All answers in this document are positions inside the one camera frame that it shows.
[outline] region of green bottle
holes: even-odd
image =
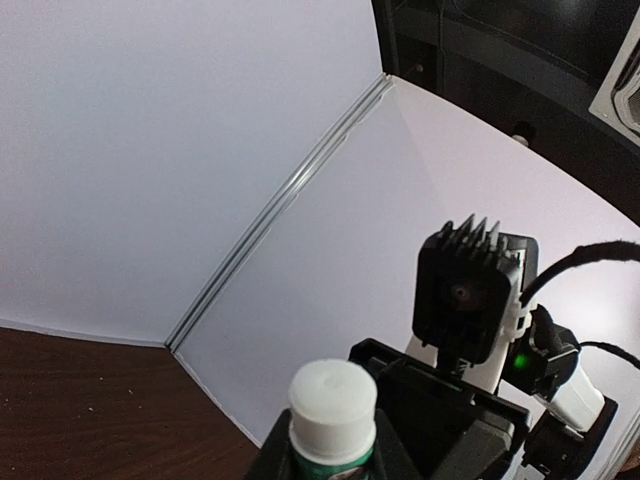
[[[359,365],[318,360],[289,388],[296,480],[371,480],[377,388]]]

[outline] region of white bottle cap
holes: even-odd
[[[320,465],[346,465],[364,456],[376,438],[378,390],[360,366],[345,360],[304,365],[289,388],[296,451]]]

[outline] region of white wall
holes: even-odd
[[[380,73],[368,0],[0,8],[0,319],[164,341]]]
[[[405,347],[419,248],[446,220],[459,223],[471,212],[501,219],[503,231],[536,237],[541,268],[579,244],[640,239],[627,218],[535,153],[396,81],[179,354],[222,408],[262,441],[304,362],[344,358],[369,336]],[[580,339],[639,353],[638,286],[637,265],[602,264],[554,280],[539,299]],[[608,449],[594,463],[600,468],[638,413],[640,378],[604,353],[587,352],[585,361],[596,384],[622,402]],[[531,399],[504,391],[540,413]]]

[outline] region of black cable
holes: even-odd
[[[599,348],[600,350],[604,350],[605,352],[609,352],[612,355],[615,355],[617,357],[622,358],[623,360],[626,360],[631,365],[633,365],[638,370],[640,370],[640,359],[630,354],[626,350],[623,350],[617,345],[612,345],[611,343],[605,343],[605,342],[582,342],[580,346]]]
[[[554,277],[570,268],[579,267],[588,263],[596,263],[601,260],[614,260],[619,262],[640,262],[640,245],[624,240],[613,242],[595,243],[576,248],[571,255],[558,260],[536,277],[520,295],[520,302],[526,306],[542,287]]]

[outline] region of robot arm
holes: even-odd
[[[504,379],[534,396],[577,442],[588,432],[601,439],[614,402],[605,408],[571,331],[534,299],[521,302],[537,275],[536,241],[500,233],[499,224],[486,232],[486,219],[473,223],[473,216],[458,229],[448,222],[423,245],[407,354],[488,393]]]
[[[448,222],[424,243],[407,353],[368,339],[349,355],[392,427],[376,441],[375,478],[500,479],[523,445],[522,464],[547,480],[577,478],[617,405],[591,384],[572,332],[532,298],[552,278],[537,277],[536,241],[473,223]],[[500,380],[545,406],[532,430],[526,409],[497,396]],[[246,480],[293,479],[287,413]]]

